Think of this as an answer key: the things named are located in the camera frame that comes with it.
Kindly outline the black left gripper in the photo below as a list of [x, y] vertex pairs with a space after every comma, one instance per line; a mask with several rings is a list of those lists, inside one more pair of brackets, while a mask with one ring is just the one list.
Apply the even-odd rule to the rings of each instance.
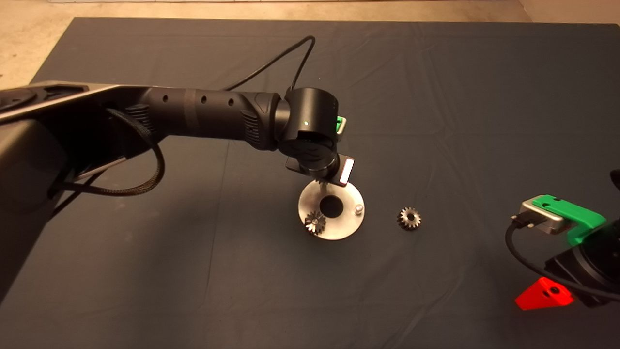
[[337, 153], [328, 165], [321, 165], [316, 169], [302, 166], [301, 163], [293, 157], [288, 157], [286, 160], [286, 168], [288, 168], [288, 170], [311, 177], [318, 182], [339, 187], [348, 185], [354, 165], [355, 159], [353, 157], [341, 153]]

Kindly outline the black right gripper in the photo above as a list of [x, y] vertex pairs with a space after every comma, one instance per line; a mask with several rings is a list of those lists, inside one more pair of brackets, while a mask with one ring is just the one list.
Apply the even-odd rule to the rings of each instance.
[[[619, 294], [620, 230], [619, 220], [589, 234], [582, 243], [546, 261], [546, 271], [581, 286]], [[575, 301], [560, 283], [540, 277], [516, 297], [522, 311], [564, 307]]]

